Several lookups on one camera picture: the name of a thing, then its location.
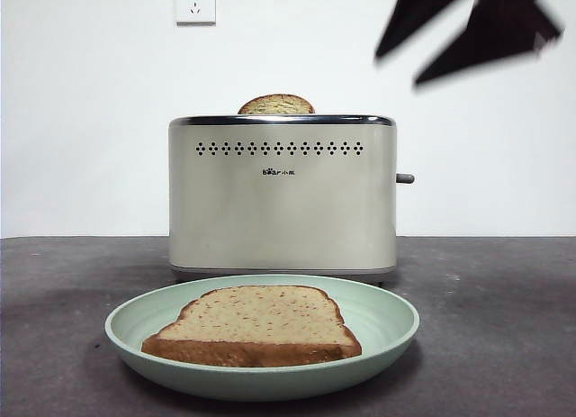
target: brand logo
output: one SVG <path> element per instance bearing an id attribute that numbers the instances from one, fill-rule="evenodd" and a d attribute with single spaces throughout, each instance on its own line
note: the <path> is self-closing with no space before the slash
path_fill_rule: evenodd
<path id="1" fill-rule="evenodd" d="M 273 168 L 268 168 L 268 169 L 262 169 L 262 175 L 263 176 L 295 176 L 296 173 L 290 169 L 273 169 Z"/>

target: toaster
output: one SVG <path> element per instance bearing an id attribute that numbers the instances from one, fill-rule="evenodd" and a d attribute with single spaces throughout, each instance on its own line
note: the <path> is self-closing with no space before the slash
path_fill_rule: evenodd
<path id="1" fill-rule="evenodd" d="M 169 257 L 183 280 L 284 272 L 380 282 L 396 267 L 396 125 L 218 115 L 169 126 Z"/>

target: bread crust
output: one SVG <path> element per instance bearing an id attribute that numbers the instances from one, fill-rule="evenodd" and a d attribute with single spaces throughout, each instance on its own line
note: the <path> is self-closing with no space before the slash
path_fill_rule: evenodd
<path id="1" fill-rule="evenodd" d="M 284 93 L 274 93 L 272 95 L 261 95 L 259 97 L 255 97 L 254 99 L 243 104 L 242 107 L 239 109 L 238 113 L 241 113 L 241 114 L 251 113 L 249 110 L 252 106 L 254 106 L 258 103 L 263 103 L 265 101 L 274 100 L 274 99 L 278 99 L 280 101 L 284 101 L 286 99 L 294 99 L 298 102 L 301 102 L 301 104 L 303 104 L 305 106 L 306 112 L 304 112 L 304 113 L 315 113 L 314 107 L 306 99 L 304 99 L 298 95 L 287 95 Z"/>
<path id="2" fill-rule="evenodd" d="M 323 294 L 324 298 L 333 303 L 337 319 L 344 323 L 339 307 L 326 292 L 313 286 L 296 286 L 312 288 Z M 201 295 L 215 293 L 218 289 Z M 187 309 L 197 300 L 192 300 L 182 308 L 175 322 L 168 324 L 158 333 L 153 334 L 142 342 L 142 352 L 169 358 L 185 363 L 221 367 L 280 367 L 297 366 L 312 363 L 323 363 L 358 356 L 362 347 L 354 333 L 345 325 L 341 325 L 344 334 L 351 339 L 352 345 L 334 343 L 257 343 L 239 341 L 198 341 L 198 340 L 168 340 L 162 339 L 160 334 L 178 321 L 186 318 Z"/>

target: toaster lever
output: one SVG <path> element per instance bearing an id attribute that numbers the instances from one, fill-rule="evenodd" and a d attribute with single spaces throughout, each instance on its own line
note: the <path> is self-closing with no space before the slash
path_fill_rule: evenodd
<path id="1" fill-rule="evenodd" d="M 414 183 L 416 178 L 412 174 L 396 174 L 396 183 L 406 183 L 410 185 Z"/>

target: toast slice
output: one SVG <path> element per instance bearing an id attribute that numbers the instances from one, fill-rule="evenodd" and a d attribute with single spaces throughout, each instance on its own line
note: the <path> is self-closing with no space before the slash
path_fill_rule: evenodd
<path id="1" fill-rule="evenodd" d="M 233 286 L 190 302 L 142 351 L 203 365 L 279 367 L 349 358 L 362 348 L 318 288 Z"/>
<path id="2" fill-rule="evenodd" d="M 314 108 L 297 95 L 262 95 L 244 104 L 238 113 L 314 113 Z"/>

